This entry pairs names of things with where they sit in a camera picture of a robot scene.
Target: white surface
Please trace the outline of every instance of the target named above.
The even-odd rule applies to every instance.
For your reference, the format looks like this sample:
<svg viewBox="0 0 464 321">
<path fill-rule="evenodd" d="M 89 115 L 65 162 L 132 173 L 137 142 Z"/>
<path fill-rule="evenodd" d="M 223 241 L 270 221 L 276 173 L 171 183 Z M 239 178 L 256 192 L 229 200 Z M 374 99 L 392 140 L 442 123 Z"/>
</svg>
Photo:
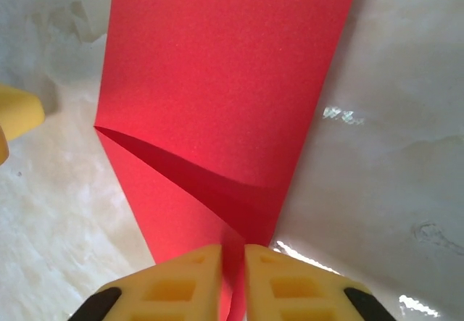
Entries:
<svg viewBox="0 0 464 321">
<path fill-rule="evenodd" d="M 0 320 L 152 264 L 92 128 L 108 1 L 0 0 L 0 81 L 48 113 L 0 168 Z M 464 0 L 355 0 L 274 246 L 398 320 L 462 320 L 463 98 Z"/>
</svg>

